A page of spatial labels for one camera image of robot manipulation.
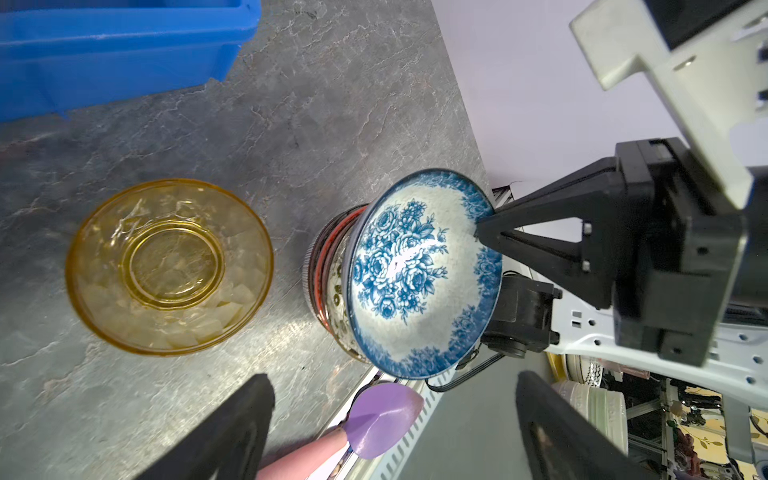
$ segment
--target purple silicone spoon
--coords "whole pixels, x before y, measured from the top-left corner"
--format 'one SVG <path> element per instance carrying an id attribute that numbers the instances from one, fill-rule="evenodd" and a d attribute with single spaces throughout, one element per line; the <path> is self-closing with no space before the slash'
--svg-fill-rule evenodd
<path id="1" fill-rule="evenodd" d="M 399 383 L 380 383 L 361 393 L 343 425 L 349 445 L 370 460 L 392 448 L 422 411 L 424 398 Z"/>

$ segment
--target amber glass plate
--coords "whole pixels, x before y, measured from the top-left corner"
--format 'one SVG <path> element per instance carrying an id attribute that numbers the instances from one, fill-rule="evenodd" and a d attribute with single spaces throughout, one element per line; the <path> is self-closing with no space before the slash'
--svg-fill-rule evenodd
<path id="1" fill-rule="evenodd" d="M 178 355 L 243 327 L 272 282 L 270 236 L 212 184 L 137 185 L 101 205 L 67 258 L 67 288 L 97 335 L 130 352 Z"/>

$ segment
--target pink handle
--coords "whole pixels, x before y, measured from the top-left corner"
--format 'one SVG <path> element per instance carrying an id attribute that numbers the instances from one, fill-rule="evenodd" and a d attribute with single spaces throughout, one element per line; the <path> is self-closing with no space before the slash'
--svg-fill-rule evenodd
<path id="1" fill-rule="evenodd" d="M 305 480 L 346 445 L 346 432 L 337 429 L 259 470 L 257 480 Z"/>

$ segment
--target white wall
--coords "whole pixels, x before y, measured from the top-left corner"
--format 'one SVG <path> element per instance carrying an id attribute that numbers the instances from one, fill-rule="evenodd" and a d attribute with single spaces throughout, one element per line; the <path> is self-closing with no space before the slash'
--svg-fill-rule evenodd
<path id="1" fill-rule="evenodd" d="M 600 88 L 568 27 L 590 2 L 432 0 L 493 187 L 548 183 L 617 142 L 680 136 L 643 75 Z M 768 164 L 768 121 L 742 127 L 734 152 Z"/>

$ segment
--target black cable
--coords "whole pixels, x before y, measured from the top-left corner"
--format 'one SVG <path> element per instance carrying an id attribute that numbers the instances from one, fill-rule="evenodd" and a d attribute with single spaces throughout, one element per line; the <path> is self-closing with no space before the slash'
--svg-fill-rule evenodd
<path id="1" fill-rule="evenodd" d="M 473 376 L 477 375 L 478 373 L 482 372 L 483 370 L 487 369 L 489 366 L 493 365 L 494 363 L 498 362 L 499 360 L 503 359 L 506 355 L 503 353 L 497 353 L 496 355 L 492 356 L 491 358 L 485 360 L 480 365 L 476 366 L 474 369 L 470 370 L 469 372 L 465 373 L 464 375 L 458 377 L 456 380 L 452 380 L 451 382 L 446 383 L 445 385 L 441 386 L 432 386 L 429 385 L 429 381 L 424 380 L 424 383 L 427 384 L 427 388 L 432 390 L 433 392 L 437 393 L 445 393 L 448 392 L 450 389 L 461 385 L 462 383 L 466 382 Z"/>
<path id="2" fill-rule="evenodd" d="M 480 347 L 473 349 L 470 353 L 467 353 L 463 359 L 458 361 L 458 364 L 456 365 L 456 371 L 463 369 L 466 367 L 472 360 L 477 358 L 477 355 L 480 353 Z"/>
<path id="3" fill-rule="evenodd" d="M 768 433 L 765 433 L 765 430 L 763 430 L 762 428 L 760 428 L 759 425 L 757 425 L 757 420 L 755 419 L 754 415 L 750 415 L 750 421 L 752 422 L 752 426 L 755 427 L 755 429 L 758 432 L 762 433 L 764 437 L 768 438 Z"/>
<path id="4" fill-rule="evenodd" d="M 739 468 L 739 464 L 737 463 L 736 459 L 728 457 L 728 462 L 730 462 L 730 466 L 734 470 L 736 470 L 736 473 L 739 474 L 739 478 L 741 478 L 741 480 L 744 480 L 744 474 L 741 472 L 741 468 Z"/>

